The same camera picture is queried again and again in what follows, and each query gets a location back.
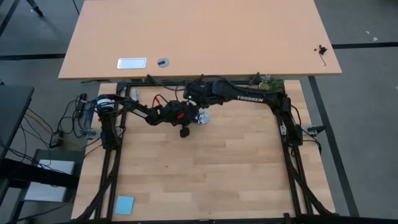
wooden table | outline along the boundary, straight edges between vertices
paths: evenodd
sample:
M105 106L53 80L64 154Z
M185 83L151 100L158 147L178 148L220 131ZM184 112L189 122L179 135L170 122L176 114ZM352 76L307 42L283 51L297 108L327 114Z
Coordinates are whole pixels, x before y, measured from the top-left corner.
M322 56L319 45L328 50ZM146 58L145 69L117 69ZM157 61L169 59L160 68ZM313 0L85 1L61 79L332 75L341 69Z
M310 124L300 82L285 81L285 87L303 125ZM175 98L174 92L161 87L137 89L143 104L150 105L158 93ZM99 89L99 94L115 92L116 84L102 84ZM179 127L149 126L127 114L116 197L136 199L132 215L114 214L113 220L275 218L285 212L294 216L279 129L269 107L231 101L209 111L211 121L204 126L191 124L185 139L179 137ZM100 127L98 117L93 126ZM300 152L308 186L334 211L317 145L304 142ZM86 157L72 217L79 216L96 194L103 159L103 149Z

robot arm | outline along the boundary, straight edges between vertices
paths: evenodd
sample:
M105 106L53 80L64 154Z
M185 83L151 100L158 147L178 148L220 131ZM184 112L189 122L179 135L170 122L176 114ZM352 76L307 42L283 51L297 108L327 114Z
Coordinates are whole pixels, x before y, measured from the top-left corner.
M114 127L114 120L123 111L129 111L144 118L149 125L158 125L161 122L171 123L173 126L180 124L182 125L180 136L184 138L189 135L187 126L196 121L200 108L208 108L215 104L222 105L231 100L269 105L273 114L280 121L280 131L287 138L287 142L294 146L302 145L301 127L295 124L291 113L290 98L282 91L255 90L233 85L227 80L217 80L203 85L200 80L197 80L186 86L183 97L187 101L170 100L164 107L159 105L148 108L128 96L99 96L96 107L102 124L103 147L105 149L121 147ZM123 108L115 111L115 103L121 104Z
M200 85L190 83L184 91L183 97L197 103L201 108L231 100L265 103L269 105L273 114L282 121L280 131L287 136L290 144L301 146L303 143L302 130L295 124L291 113L290 98L282 91L264 91L233 85L227 80Z

cable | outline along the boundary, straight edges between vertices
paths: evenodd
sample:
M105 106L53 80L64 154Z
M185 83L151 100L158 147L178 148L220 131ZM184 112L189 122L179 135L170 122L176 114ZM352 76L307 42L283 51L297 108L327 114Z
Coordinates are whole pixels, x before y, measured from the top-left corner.
M178 96L177 96L177 88L178 88L178 85L175 86L174 94L175 94L175 99L176 99L177 101L179 101L179 100L178 100Z
M296 154L294 153L294 149L293 149L293 147L290 147L292 150L290 150L290 155L292 156L292 157L296 157Z
M91 121L93 120L93 115L94 115L94 107L95 105L92 105L90 108L88 108L88 110L86 111L86 119L85 122L83 124L83 126L85 127L85 129L89 129L91 127Z
M300 125L300 127L301 127L301 117L300 117L300 113L299 113L299 110L295 107L295 106L293 106L293 105L291 105L295 110L296 110L296 112L297 112L297 116L298 116L298 121L299 121L299 125Z
M40 118L40 119L51 129L51 132L54 133L54 130L51 128L51 125L49 125L41 116L39 116L37 113L35 113L34 111L32 111L32 109L30 109L30 108L28 108L28 110L29 110L30 112L32 112L34 115L36 115L36 117Z
M22 126L22 124L19 125L22 128L22 133L24 134L24 140L25 140L25 150L24 150L24 154L26 154L26 149L27 149L27 142L26 142L26 134L24 131L24 127Z
M72 117L68 117L68 116L65 116L65 115L66 115L66 113L67 113L67 111L68 111L68 108L69 108L70 104L73 103L73 102L75 102L75 101L76 101L76 100L71 100L71 101L67 104L67 107L65 108L65 111L63 112L63 114L62 114L60 120L58 121L58 124L57 124L57 131L63 131L65 134L71 134L71 133L73 132L72 129L71 129L70 131L65 131L65 130L63 130L63 128L62 128L62 121L63 121L64 119L66 119L66 118L72 119Z
M76 3L75 3L75 0L72 0L72 2L73 2L73 4L75 5L75 9L76 9L76 12L77 12L77 14L80 16L80 12L79 12L79 10L77 9L77 6L76 6Z
M40 139L39 137L37 137L36 135L34 135L32 132L30 132L30 131L26 130L25 128L22 128L22 127L19 127L19 128L21 128L21 129L24 130L26 133L30 134L31 136L33 136L33 137L35 137L35 138L37 138L38 140L41 141L41 139Z
M24 117L24 119L26 120L26 122L27 122L27 124L30 126L30 128L32 128L32 130L35 131L37 135L39 135L38 139L41 140L42 143L44 144L44 146L47 148L47 150L48 150L48 152L49 152L49 161L50 161L49 166L51 166L52 161L51 161L51 152L50 152L49 146L48 146L48 145L46 144L46 142L43 140L43 138L42 138L42 136L40 135L40 133L39 133L38 131L36 131L36 129L34 129L33 126L29 123L28 119L27 119L26 117Z
M315 137L313 137L312 135L310 135L306 130L304 130L303 127L301 127L301 117L300 117L299 110L298 110L295 106L293 106L293 105L291 105L291 106L292 106L292 107L296 110L296 112L297 112L298 120L299 120L299 122L300 122L300 129L301 129L305 134L307 134L308 136L310 136L311 138L313 138L313 140L303 140L303 142L304 142L304 141L313 141L313 142L315 142L315 143L318 145L319 151L321 151L321 150L322 150L322 146L321 146L321 144L319 143L319 141L318 141Z
M155 85L160 85L160 86L162 86L163 88L165 88L165 89L167 89L167 90L171 90L171 91L183 91L183 90L185 90L186 88L182 88L182 89L178 89L178 90L174 90L174 89L172 89L172 88L170 88L170 87L168 87L168 86L166 86L166 85L164 85L162 82L157 82L153 77L152 77L152 75L147 75L147 79L148 79L148 81L150 81L151 83L153 83L153 84L155 84Z
M96 143L96 142L97 142L98 140L100 140L100 139L101 139L101 137L99 137L98 139L95 139L93 142L91 142L91 143L87 144L86 146L84 146L83 149L85 149L85 148L87 148L88 146L90 146L90 145Z
M84 136L84 134L81 134L81 135L78 136L77 133L76 133L76 129L75 129L75 119L77 119L77 123L79 125L80 130L84 130L82 128L81 124L80 124L80 118L83 117L83 115L80 118L77 117L77 113L78 113L78 110L79 110L78 107L79 107L80 103L81 103L81 98L80 98L80 95L78 95L76 97L76 101L75 101L75 110L72 113L72 130L73 130L73 134L75 135L76 138L82 138Z
M56 134L54 134L54 133L52 133L51 131L49 131L47 128L45 128L45 126L44 126L38 119L36 119L36 118L33 117L32 115L30 115L30 114L27 113L26 116L28 116L28 117L32 118L33 120L35 120L46 132L48 132L49 134L51 134L53 137L56 137L57 139L61 139L61 140L65 141L66 143L69 143L69 144L71 144L72 146L75 146L76 148L78 148L78 149L80 149L80 150L83 150L83 148L81 148L80 146L78 146L78 145L75 144L74 142L71 142L71 141L69 141L69 140L67 140L67 139L64 139L64 138L62 138L62 137L60 137L60 136L57 136Z
M43 169L44 169L44 167L47 167L48 169L50 169L50 170L52 170L52 171L57 171L57 172L61 172L61 173L63 173L63 174L67 174L67 173L65 173L65 172L63 172L63 171L60 171L60 170L57 170L57 169L53 169L53 168L51 168L49 165L41 164L41 163L39 163L37 160L35 160L33 157L30 157L30 156L28 156L28 155L26 155L26 154L23 154L23 153L21 153L21 152L18 152L18 151L15 150L15 149L11 149L10 147L8 147L8 146L6 146L6 145L4 145L4 144L3 144L2 146L5 147L5 148L7 148L8 151L12 152L14 155L16 155L16 156L18 156L18 157L24 157L24 158L27 159L28 161L31 161L32 163L39 165L39 166L40 166L41 168L43 168Z
M102 144L100 144L99 146L97 146L97 147L95 147L94 149L90 150L90 152L87 152L87 153L83 156L83 159L85 159L85 157L86 157L88 154L92 153L95 149L97 149L97 148L99 148L99 147L101 147L101 146L102 146Z
M122 133L120 133L119 134L119 138L120 138L120 136L124 133L126 131L126 129L123 129L123 132ZM97 140L95 140L95 141L93 141L93 142L91 142L90 144L88 144L87 146L85 146L85 147L88 147L88 146L90 146L90 145L92 145L92 144L94 144L96 141L98 141L100 138L98 138ZM83 159L88 155L88 154L90 154L90 153L92 153L95 149L97 149L97 148L99 148L99 147L101 147L102 146L102 144L100 144L99 146L97 146L97 147L95 147L94 149L92 149L90 152L87 152L84 156L83 156Z
M154 97L154 100L152 100L152 107L154 107L155 100L157 100L156 97L158 97L158 96L160 96L166 103L169 103L162 95L156 94L155 97Z

